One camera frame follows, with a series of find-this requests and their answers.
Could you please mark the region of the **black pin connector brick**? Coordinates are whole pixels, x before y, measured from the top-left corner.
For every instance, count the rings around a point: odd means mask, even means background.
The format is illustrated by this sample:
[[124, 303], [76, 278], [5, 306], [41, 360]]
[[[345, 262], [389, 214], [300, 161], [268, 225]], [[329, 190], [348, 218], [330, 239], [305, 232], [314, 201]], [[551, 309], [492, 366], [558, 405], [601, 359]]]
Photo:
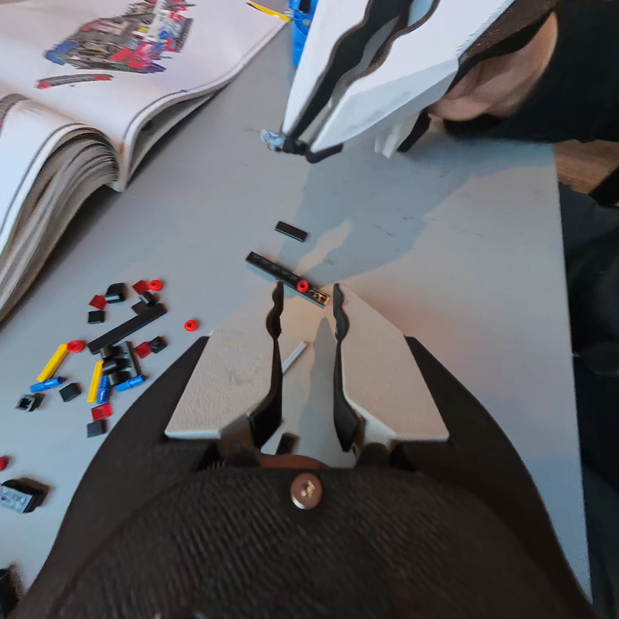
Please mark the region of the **black pin connector brick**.
[[1, 507], [21, 515], [32, 513], [43, 504], [47, 494], [45, 486], [17, 479], [6, 480], [1, 484]]

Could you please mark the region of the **grey axle rod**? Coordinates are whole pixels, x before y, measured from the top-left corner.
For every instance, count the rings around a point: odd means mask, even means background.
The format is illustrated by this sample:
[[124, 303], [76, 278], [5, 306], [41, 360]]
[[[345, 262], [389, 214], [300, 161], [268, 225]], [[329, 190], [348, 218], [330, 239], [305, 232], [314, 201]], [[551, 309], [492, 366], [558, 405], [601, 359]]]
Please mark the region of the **grey axle rod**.
[[305, 341], [300, 342], [293, 352], [282, 362], [282, 374], [285, 375], [289, 369], [294, 366], [297, 360], [302, 356], [302, 354], [307, 349], [308, 345]]

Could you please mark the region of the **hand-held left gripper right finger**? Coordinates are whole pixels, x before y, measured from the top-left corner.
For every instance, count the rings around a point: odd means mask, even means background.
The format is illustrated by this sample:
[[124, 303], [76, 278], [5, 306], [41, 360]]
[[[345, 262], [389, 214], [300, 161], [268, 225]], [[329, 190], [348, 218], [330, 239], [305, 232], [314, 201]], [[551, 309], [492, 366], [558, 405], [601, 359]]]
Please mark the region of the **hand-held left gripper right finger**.
[[449, 431], [403, 333], [345, 285], [334, 284], [332, 292], [333, 419], [342, 450], [447, 442]]

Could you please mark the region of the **black hinge brick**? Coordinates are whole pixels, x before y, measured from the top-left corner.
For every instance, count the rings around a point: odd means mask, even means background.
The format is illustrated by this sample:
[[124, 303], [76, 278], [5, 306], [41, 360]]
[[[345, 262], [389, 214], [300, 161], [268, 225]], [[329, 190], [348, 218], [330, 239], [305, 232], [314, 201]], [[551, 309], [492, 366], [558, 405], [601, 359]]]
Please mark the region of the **black hinge brick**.
[[105, 346], [98, 354], [103, 361], [103, 374], [113, 388], [143, 375], [134, 347], [129, 341]]

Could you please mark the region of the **person's right forearm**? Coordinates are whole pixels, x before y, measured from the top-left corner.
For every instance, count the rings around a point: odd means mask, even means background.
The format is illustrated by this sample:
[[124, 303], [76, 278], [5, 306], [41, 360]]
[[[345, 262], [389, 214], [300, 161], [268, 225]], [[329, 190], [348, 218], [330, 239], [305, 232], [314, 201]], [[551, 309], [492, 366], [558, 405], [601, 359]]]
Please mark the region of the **person's right forearm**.
[[618, 142], [618, 1], [566, 1], [558, 40], [532, 94], [506, 120], [444, 121], [457, 138]]

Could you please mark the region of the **person's right hand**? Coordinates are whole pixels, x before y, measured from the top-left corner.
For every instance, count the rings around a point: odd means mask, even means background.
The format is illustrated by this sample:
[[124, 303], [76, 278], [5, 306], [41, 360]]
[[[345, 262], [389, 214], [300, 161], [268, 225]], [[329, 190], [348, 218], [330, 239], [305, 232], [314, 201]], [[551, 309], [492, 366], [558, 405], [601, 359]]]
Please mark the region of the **person's right hand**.
[[558, 19], [552, 12], [522, 49], [478, 63], [429, 107], [429, 114], [455, 122], [470, 121], [486, 114], [499, 119], [511, 116], [545, 73], [557, 39]]

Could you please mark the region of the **pile of small brick pieces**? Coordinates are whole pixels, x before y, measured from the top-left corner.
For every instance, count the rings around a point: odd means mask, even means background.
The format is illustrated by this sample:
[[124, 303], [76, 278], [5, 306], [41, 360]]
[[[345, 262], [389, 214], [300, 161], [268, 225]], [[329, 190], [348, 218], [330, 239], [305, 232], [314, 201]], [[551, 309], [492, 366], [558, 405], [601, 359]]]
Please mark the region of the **pile of small brick pieces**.
[[[89, 344], [82, 340], [72, 340], [60, 344], [37, 376], [36, 382], [28, 388], [26, 394], [20, 396], [17, 409], [24, 412], [36, 410], [43, 401], [44, 393], [52, 389], [59, 390], [63, 402], [70, 402], [80, 396], [82, 390], [77, 383], [67, 383], [66, 377], [58, 375], [58, 369], [66, 357], [70, 354], [79, 353], [84, 349], [89, 349], [92, 354], [99, 355], [98, 353], [103, 347], [128, 341], [129, 336], [162, 317], [166, 310], [156, 295], [162, 288], [163, 283], [161, 280], [140, 280], [136, 282], [133, 285], [133, 289], [139, 297], [139, 302], [133, 306], [135, 317], [125, 321], [103, 336], [96, 338]], [[161, 337], [156, 337], [134, 347], [134, 352], [137, 358], [143, 359], [151, 353], [160, 352], [165, 347], [166, 342]], [[112, 415], [110, 404], [112, 391], [128, 391], [140, 386], [145, 381], [145, 376], [142, 375], [113, 388], [109, 385], [107, 376], [103, 374], [102, 365], [103, 361], [99, 355], [99, 360], [96, 361], [93, 369], [87, 394], [87, 402], [92, 404], [92, 421], [87, 425], [88, 437], [100, 436], [106, 431], [106, 420]]]

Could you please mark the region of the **person's dark clothing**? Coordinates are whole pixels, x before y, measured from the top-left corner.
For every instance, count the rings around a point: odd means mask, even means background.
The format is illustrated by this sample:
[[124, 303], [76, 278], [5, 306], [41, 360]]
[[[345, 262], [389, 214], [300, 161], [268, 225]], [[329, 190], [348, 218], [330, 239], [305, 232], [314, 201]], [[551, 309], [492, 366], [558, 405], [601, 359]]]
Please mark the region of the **person's dark clothing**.
[[618, 618], [618, 207], [559, 195], [592, 600]]

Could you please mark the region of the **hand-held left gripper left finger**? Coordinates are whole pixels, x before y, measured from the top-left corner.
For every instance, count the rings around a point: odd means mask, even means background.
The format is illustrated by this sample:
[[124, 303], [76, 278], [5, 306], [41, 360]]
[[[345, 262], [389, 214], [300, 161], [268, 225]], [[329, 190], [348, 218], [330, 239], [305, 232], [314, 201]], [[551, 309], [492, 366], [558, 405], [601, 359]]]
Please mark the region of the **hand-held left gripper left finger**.
[[264, 446], [282, 423], [283, 283], [212, 331], [165, 436]]

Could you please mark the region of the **open instruction booklet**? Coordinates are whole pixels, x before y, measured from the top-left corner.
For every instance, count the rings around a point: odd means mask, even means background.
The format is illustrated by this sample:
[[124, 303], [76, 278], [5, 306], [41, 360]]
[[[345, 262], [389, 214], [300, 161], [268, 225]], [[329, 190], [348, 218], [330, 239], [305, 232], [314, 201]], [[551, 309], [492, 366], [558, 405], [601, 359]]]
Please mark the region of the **open instruction booklet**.
[[1, 1], [1, 323], [82, 204], [284, 24], [249, 1]]

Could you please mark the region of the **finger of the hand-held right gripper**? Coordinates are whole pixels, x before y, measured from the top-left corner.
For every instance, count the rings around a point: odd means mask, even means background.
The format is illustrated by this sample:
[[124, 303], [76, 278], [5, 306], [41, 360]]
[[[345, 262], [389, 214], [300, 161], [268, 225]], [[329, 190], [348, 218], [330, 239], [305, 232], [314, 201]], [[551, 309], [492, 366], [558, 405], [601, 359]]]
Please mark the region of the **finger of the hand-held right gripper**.
[[513, 2], [438, 1], [425, 21], [394, 35], [383, 54], [357, 75], [340, 80], [328, 112], [309, 141], [314, 152], [343, 143], [374, 142], [390, 158], [440, 99], [459, 69], [459, 58]]
[[298, 140], [363, 56], [371, 1], [319, 1], [293, 80], [282, 132]]

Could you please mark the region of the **toy brick car model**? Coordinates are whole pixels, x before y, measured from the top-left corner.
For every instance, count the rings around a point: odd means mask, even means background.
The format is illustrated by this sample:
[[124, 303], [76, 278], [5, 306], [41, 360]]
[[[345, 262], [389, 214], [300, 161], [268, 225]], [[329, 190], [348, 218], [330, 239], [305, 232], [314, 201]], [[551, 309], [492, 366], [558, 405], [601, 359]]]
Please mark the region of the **toy brick car model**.
[[289, 1], [287, 15], [291, 23], [291, 63], [297, 68], [319, 1]]

